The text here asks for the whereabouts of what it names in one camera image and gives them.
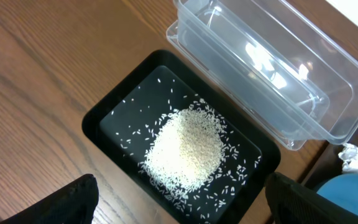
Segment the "clear plastic container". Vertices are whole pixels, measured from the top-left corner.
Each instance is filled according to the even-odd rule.
[[[289,3],[174,2],[168,40],[286,148],[348,142],[358,62]]]

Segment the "black rectangular tray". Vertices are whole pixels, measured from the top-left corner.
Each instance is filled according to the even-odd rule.
[[[235,172],[237,164],[241,164],[247,168],[248,176],[244,185],[241,184],[242,181],[232,182],[227,176],[214,180],[209,192],[205,192],[202,187],[200,192],[190,193],[187,203],[192,204],[193,210],[189,212],[189,208],[186,207],[183,212],[150,184],[147,174],[139,172],[139,162],[144,160],[145,151],[153,141],[145,125],[154,127],[155,120],[158,121],[162,113],[172,112],[170,106],[182,110],[193,100],[199,101],[200,98],[225,117],[227,128],[234,131],[234,134],[228,136],[230,142],[233,145],[241,145],[237,148],[240,151],[239,157],[226,162],[223,169]],[[150,54],[110,91],[86,114],[82,128],[85,135],[105,155],[180,223],[238,223],[262,190],[266,176],[272,173],[280,162],[278,147],[266,135],[246,120],[224,96],[214,91],[166,50]],[[140,134],[133,134],[138,129],[141,130]],[[127,139],[131,139],[130,144],[126,142]],[[243,159],[247,160],[247,164],[241,162]],[[221,195],[225,185],[236,186],[235,195]],[[214,196],[214,192],[220,200],[223,196],[226,199],[227,205],[219,208],[218,212],[214,207],[215,199],[207,199],[205,196]],[[193,200],[195,195],[200,195],[200,199]],[[207,217],[207,213],[210,217],[206,220],[201,219],[200,214]]]

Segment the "blue object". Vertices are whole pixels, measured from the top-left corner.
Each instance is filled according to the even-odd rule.
[[[317,194],[358,215],[358,174],[344,174],[327,181]]]

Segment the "rice pile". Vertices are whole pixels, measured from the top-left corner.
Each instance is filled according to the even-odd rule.
[[[145,154],[143,169],[157,188],[165,186],[173,198],[187,198],[224,160],[225,144],[219,134],[226,133],[226,125],[208,105],[206,110],[191,106],[166,116],[167,123]]]

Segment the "wooden table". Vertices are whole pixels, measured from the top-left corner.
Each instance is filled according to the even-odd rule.
[[[324,0],[291,0],[358,60],[358,28]],[[168,0],[0,0],[0,217],[82,174],[98,180],[95,223],[174,223],[82,133],[85,113],[165,40]],[[278,171],[300,180],[322,141],[280,147]],[[264,191],[241,223],[270,217]]]

